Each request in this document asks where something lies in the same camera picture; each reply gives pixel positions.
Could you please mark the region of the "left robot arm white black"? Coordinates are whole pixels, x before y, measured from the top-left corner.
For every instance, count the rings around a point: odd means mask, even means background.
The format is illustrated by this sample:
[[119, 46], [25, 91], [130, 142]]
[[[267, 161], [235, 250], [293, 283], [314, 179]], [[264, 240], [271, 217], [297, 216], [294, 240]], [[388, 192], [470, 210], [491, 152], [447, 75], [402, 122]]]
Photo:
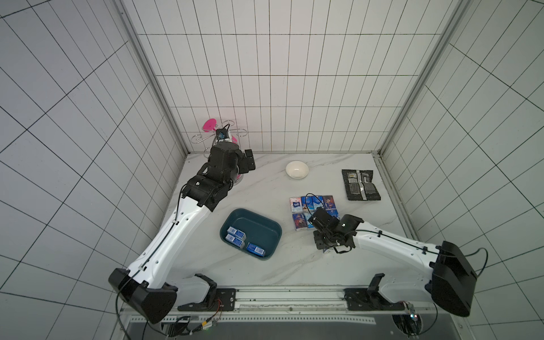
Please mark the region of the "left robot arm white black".
[[197, 273], [177, 284], [167, 276], [191, 235], [226, 198], [239, 176], [255, 170], [252, 150], [230, 140], [211, 148], [207, 162], [181, 188], [177, 207], [153, 241], [127, 269], [115, 269], [109, 283], [149, 323], [161, 322], [174, 307], [215, 305], [217, 284]]

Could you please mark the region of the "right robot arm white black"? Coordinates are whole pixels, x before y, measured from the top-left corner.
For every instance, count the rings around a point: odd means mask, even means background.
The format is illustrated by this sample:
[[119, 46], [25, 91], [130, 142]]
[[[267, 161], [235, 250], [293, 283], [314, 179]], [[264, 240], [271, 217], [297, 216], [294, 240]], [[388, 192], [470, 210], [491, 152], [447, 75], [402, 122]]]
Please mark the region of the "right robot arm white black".
[[400, 264], [393, 274], [377, 273], [360, 305], [372, 310], [395, 310], [402, 303], [434, 303], [458, 316], [470, 315], [478, 274], [458, 246], [418, 242], [385, 232], [353, 215], [336, 218], [324, 208], [310, 216], [317, 249], [345, 254], [362, 249]]

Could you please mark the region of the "blue red pack second row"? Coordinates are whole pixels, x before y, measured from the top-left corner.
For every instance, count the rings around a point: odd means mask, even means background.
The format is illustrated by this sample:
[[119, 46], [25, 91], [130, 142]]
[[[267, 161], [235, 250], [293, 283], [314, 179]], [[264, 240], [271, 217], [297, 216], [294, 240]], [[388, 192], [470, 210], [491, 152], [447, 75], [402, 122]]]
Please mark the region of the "blue red pack second row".
[[305, 218], [305, 215], [303, 213], [295, 213], [292, 215], [293, 222], [295, 225], [295, 230], [306, 230], [308, 228], [307, 220]]

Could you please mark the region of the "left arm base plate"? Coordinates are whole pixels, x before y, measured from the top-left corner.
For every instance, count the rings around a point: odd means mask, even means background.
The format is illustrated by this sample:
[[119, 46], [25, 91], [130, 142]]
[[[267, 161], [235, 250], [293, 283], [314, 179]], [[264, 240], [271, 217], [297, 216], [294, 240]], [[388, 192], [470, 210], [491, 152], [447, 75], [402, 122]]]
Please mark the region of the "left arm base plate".
[[217, 288], [214, 292], [208, 293], [201, 303], [189, 303], [180, 305], [177, 310], [180, 312], [231, 312], [235, 309], [237, 290], [235, 288]]

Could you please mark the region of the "blue red pocket tissue pack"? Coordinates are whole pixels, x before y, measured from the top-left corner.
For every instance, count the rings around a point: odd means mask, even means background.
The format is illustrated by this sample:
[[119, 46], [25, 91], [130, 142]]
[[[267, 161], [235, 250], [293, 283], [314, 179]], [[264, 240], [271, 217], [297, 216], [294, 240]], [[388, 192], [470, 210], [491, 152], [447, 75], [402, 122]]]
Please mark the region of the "blue red pocket tissue pack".
[[325, 210], [336, 210], [337, 209], [334, 197], [332, 195], [331, 196], [323, 195], [322, 198], [323, 198], [323, 204], [324, 204], [324, 209]]

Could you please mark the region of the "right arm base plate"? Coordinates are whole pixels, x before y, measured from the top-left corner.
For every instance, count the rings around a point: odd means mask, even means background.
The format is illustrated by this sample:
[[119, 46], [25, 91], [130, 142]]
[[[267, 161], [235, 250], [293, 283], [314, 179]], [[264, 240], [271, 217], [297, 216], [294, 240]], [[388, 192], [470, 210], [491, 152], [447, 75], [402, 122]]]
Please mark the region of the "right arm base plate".
[[404, 311], [403, 303], [390, 303], [377, 291], [368, 292], [367, 288], [344, 289], [344, 300], [349, 311], [373, 312], [373, 311]]

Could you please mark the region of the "blue white pocket tissue pack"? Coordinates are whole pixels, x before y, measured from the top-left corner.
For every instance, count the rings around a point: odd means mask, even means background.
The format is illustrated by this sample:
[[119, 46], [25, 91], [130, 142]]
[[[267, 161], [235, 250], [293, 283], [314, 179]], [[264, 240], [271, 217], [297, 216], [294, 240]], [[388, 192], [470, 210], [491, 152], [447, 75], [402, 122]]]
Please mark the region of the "blue white pocket tissue pack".
[[313, 202], [313, 208], [314, 209], [318, 209], [318, 208], [324, 208], [324, 203], [323, 203], [323, 199], [321, 196], [311, 196], [311, 199], [312, 199], [312, 202]]

